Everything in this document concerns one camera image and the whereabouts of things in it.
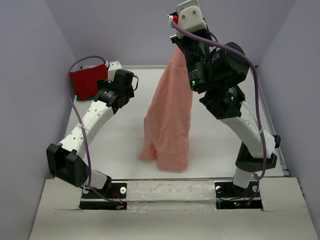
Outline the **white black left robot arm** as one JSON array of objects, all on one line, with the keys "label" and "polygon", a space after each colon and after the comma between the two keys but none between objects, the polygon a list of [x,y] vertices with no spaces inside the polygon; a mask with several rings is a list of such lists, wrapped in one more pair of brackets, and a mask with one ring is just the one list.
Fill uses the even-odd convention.
[{"label": "white black left robot arm", "polygon": [[112,179],[92,169],[89,145],[103,125],[134,97],[134,78],[133,72],[117,69],[113,80],[97,82],[99,90],[79,123],[58,144],[52,143],[46,149],[53,177],[92,191],[101,198],[110,194]]}]

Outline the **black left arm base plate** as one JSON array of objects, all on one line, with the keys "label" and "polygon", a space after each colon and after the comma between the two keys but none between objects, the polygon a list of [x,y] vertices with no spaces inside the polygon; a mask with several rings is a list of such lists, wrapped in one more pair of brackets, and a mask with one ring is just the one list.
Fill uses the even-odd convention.
[{"label": "black left arm base plate", "polygon": [[111,188],[103,193],[99,190],[83,189],[80,197],[81,210],[127,210],[127,185],[126,181],[113,180]]}]

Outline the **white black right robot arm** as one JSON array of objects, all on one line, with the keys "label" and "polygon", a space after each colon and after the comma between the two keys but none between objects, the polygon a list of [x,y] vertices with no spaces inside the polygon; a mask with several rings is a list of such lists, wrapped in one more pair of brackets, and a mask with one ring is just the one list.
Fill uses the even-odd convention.
[{"label": "white black right robot arm", "polygon": [[[249,63],[238,44],[221,44],[212,38],[208,29],[184,36],[177,32],[170,36],[171,42],[184,54],[191,90],[204,94],[199,101],[241,140],[230,190],[235,196],[242,196],[248,191],[255,173],[264,174],[275,168],[275,149],[280,146],[281,137],[271,135],[262,127],[255,66]],[[255,113],[250,110],[239,87],[250,70],[254,79]]]}]

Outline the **salmon pink t-shirt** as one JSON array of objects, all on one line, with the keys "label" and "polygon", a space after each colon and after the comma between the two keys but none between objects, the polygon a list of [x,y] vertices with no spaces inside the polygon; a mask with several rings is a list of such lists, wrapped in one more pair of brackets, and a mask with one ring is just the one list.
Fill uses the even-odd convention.
[{"label": "salmon pink t-shirt", "polygon": [[167,172],[187,168],[192,103],[185,56],[176,48],[143,120],[142,161],[155,160],[158,169]]}]

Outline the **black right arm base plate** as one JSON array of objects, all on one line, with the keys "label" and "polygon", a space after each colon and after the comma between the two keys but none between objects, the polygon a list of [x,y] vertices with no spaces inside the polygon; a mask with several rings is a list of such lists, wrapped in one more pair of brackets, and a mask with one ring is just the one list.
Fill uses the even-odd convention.
[{"label": "black right arm base plate", "polygon": [[256,181],[251,181],[247,188],[238,187],[232,181],[218,181],[214,185],[217,210],[263,209]]}]

